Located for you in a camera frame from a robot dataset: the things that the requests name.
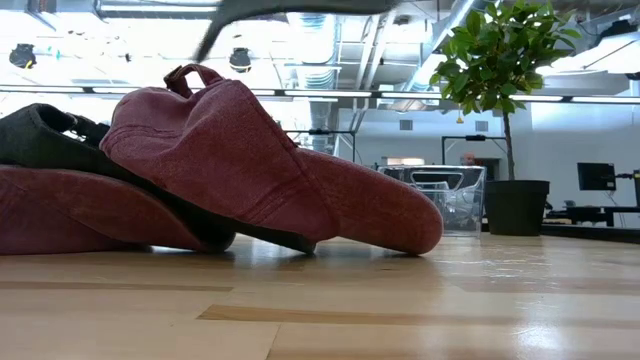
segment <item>plant stem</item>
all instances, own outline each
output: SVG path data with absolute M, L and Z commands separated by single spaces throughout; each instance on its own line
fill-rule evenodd
M 502 112 L 502 121 L 504 122 L 504 136 L 507 138 L 507 162 L 509 167 L 509 180 L 516 179 L 516 164 L 513 161 L 513 145 L 511 142 L 511 124 L 509 123 L 509 114 Z

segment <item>computer monitor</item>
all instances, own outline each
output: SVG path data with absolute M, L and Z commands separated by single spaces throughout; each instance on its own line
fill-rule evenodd
M 582 191 L 616 191 L 613 164 L 578 163 L 578 179 Z

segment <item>black plant pot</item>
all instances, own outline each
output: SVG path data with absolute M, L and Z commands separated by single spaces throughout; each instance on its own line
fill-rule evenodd
M 485 191 L 489 231 L 494 235 L 538 236 L 548 181 L 491 181 Z

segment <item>ceiling beam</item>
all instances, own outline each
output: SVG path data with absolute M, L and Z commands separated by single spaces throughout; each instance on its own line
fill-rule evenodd
M 373 15 L 370 19 L 371 21 L 367 22 L 370 24 L 369 33 L 367 34 L 366 39 L 364 39 L 362 58 L 360 59 L 360 67 L 358 68 L 358 75 L 356 77 L 356 84 L 354 86 L 355 90 L 360 90 L 360 86 L 362 86 L 362 80 L 364 79 L 364 73 L 367 70 L 369 57 L 371 56 L 371 52 L 373 51 L 373 43 L 376 40 L 378 24 L 380 23 L 380 15 Z
M 424 84 L 416 84 L 416 80 L 418 79 L 418 77 L 420 77 L 420 75 L 422 75 L 420 74 L 420 72 L 422 70 L 422 67 L 427 63 L 429 56 L 431 56 L 431 54 L 433 54 L 433 52 L 440 46 L 440 44 L 442 44 L 442 42 L 449 34 L 449 31 L 452 28 L 463 24 L 471 10 L 484 10 L 490 3 L 497 4 L 500 1 L 501 0 L 457 0 L 451 7 L 451 15 L 435 24 L 433 28 L 433 36 L 423 45 L 423 63 L 418 69 L 416 69 L 414 76 L 412 76 L 411 79 L 407 81 L 403 90 L 424 91 L 422 89 L 414 89 L 414 85 L 416 85 L 416 87 L 418 88 L 424 86 Z
M 393 9 L 387 14 L 387 20 L 379 34 L 378 44 L 376 45 L 376 50 L 373 53 L 373 60 L 371 61 L 371 68 L 369 69 L 369 74 L 367 74 L 367 81 L 364 83 L 365 90 L 369 90 L 371 88 L 371 85 L 373 84 L 373 79 L 376 76 L 376 71 L 378 70 L 378 65 L 380 65 L 380 59 L 382 59 L 384 49 L 387 46 L 387 38 L 391 33 L 390 30 L 395 19 L 396 10 Z

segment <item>exposed pipe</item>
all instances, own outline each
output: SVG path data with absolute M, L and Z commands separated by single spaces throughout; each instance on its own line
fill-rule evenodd
M 360 67 L 358 68 L 358 76 L 356 77 L 356 84 L 354 89 L 360 90 L 362 86 L 362 80 L 364 79 L 364 73 L 367 70 L 367 64 L 369 63 L 369 57 L 373 51 L 373 43 L 376 40 L 376 34 L 378 24 L 380 23 L 380 15 L 373 15 L 371 17 L 369 34 L 364 41 L 364 48 L 362 49 L 362 59 L 360 60 Z
M 365 90 L 370 89 L 371 85 L 373 84 L 373 79 L 376 76 L 376 71 L 378 71 L 378 65 L 380 65 L 380 59 L 382 59 L 382 55 L 384 54 L 384 49 L 387 45 L 387 38 L 389 37 L 389 33 L 395 19 L 396 19 L 396 10 L 393 9 L 389 11 L 389 13 L 387 14 L 387 20 L 384 24 L 382 32 L 380 33 L 380 39 L 378 40 L 376 51 L 373 53 L 373 60 L 371 61 L 371 69 L 369 69 L 369 74 L 367 74 L 367 81 L 364 83 Z
M 331 65 L 336 62 L 336 42 L 338 24 L 335 15 L 317 13 L 288 13 L 287 18 L 299 39 L 299 58 L 303 64 Z M 332 90 L 336 87 L 336 70 L 323 67 L 296 68 L 301 88 L 311 90 Z M 311 128 L 328 127 L 331 103 L 311 102 Z M 313 150 L 325 152 L 326 138 L 312 136 Z
M 483 11 L 491 3 L 497 4 L 500 0 L 456 0 L 451 7 L 451 15 L 438 22 L 433 27 L 433 36 L 424 43 L 422 54 L 422 65 L 415 71 L 413 76 L 405 84 L 403 91 L 423 92 L 429 87 L 430 70 L 425 68 L 429 56 L 442 44 L 449 34 L 449 31 L 464 22 L 471 10 Z

